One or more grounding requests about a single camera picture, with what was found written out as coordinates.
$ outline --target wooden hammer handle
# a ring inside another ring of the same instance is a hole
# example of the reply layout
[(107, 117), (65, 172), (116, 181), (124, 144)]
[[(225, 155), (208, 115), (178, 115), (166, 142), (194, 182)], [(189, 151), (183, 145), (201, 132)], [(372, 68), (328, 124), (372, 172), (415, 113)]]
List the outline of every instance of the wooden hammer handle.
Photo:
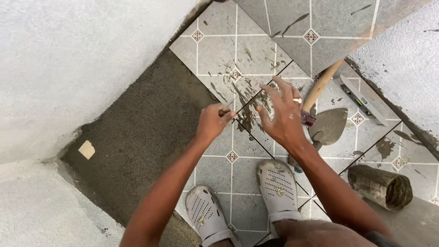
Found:
[(309, 110), (316, 102), (317, 98), (319, 98), (320, 94), (323, 92), (323, 89), (325, 89), (326, 84), (331, 79), (331, 77), (334, 75), (334, 73), (338, 70), (338, 67), (342, 62), (345, 60), (345, 58), (342, 58), (335, 62), (335, 64), (329, 66), (327, 69), (325, 69), (322, 74), (320, 75), (320, 78), (317, 80), (314, 87), (311, 89), (311, 92), (309, 92), (308, 96), (305, 99), (305, 102), (303, 103), (302, 110), (309, 113)]

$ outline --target foot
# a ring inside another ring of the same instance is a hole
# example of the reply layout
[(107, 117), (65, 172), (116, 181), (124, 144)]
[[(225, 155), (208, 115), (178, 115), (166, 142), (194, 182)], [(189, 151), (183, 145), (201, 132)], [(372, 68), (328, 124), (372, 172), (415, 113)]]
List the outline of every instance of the foot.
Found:
[(278, 160), (265, 160), (259, 163), (257, 175), (270, 223), (299, 220), (296, 181), (290, 167)]
[(186, 211), (203, 241), (203, 247), (224, 239), (230, 239), (235, 247), (242, 247), (228, 229), (219, 201), (209, 187), (198, 185), (187, 193)]

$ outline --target dirty bucket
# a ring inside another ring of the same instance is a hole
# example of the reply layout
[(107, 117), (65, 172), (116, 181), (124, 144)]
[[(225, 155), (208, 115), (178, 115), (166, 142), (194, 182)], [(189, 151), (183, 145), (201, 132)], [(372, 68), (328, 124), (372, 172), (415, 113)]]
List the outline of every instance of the dirty bucket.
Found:
[(390, 210), (399, 211), (413, 199), (410, 180), (404, 175), (356, 165), (348, 170), (352, 189)]

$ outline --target hammer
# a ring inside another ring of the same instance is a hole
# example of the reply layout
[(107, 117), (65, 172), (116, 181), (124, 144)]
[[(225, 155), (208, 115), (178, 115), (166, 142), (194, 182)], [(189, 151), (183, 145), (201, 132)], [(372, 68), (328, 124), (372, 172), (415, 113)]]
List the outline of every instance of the hammer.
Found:
[(311, 110), (311, 107), (314, 105), (314, 103), (316, 103), (317, 98), (319, 98), (320, 94), (323, 92), (323, 89), (325, 89), (326, 84), (337, 71), (344, 59), (345, 58), (341, 58), (335, 62), (335, 64), (325, 69), (314, 87), (311, 89), (311, 92), (309, 92), (308, 97), (306, 97), (305, 102), (303, 103), (302, 110), (300, 111), (300, 118), (303, 124), (313, 126), (316, 122), (316, 118), (309, 114), (309, 110)]

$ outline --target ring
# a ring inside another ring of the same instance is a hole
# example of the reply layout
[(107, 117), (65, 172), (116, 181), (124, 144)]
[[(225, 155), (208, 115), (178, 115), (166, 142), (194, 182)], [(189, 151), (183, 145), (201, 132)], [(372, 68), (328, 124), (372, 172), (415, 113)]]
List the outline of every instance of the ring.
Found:
[(294, 98), (293, 101), (296, 101), (297, 103), (301, 104), (302, 103), (302, 98)]

